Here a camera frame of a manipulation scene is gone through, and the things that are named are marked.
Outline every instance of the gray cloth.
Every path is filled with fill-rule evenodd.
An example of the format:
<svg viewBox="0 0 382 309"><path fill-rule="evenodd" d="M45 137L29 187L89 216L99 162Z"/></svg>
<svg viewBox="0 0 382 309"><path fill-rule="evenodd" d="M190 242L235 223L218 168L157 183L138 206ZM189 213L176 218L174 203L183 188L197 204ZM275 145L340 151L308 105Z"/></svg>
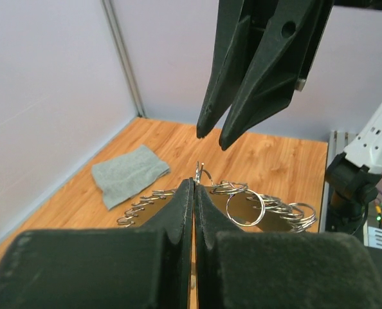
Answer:
<svg viewBox="0 0 382 309"><path fill-rule="evenodd" d="M91 172L110 210L169 173L170 167L141 145L131 153L93 165Z"/></svg>

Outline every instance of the wooden table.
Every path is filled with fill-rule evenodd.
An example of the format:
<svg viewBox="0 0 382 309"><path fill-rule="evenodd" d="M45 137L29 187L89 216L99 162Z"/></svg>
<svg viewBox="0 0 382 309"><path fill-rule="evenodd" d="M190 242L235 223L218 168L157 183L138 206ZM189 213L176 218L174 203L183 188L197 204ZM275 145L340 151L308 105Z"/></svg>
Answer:
<svg viewBox="0 0 382 309"><path fill-rule="evenodd" d="M141 195L177 187L182 179L194 177L196 162L200 161L205 163L214 181L248 182L256 192L279 196L288 203L300 201L314 205L319 214L326 143L246 133L222 152L218 146L219 133L219 129L214 129L205 139L198 140L195 126L137 118L2 242L0 259L14 237L27 229L116 227L116 219L138 197L107 211L102 193L91 176L91 167L133 151L141 144L152 149L171 168L170 174ZM318 224L310 230L316 232ZM194 293L191 308L196 307L195 301Z"/></svg>

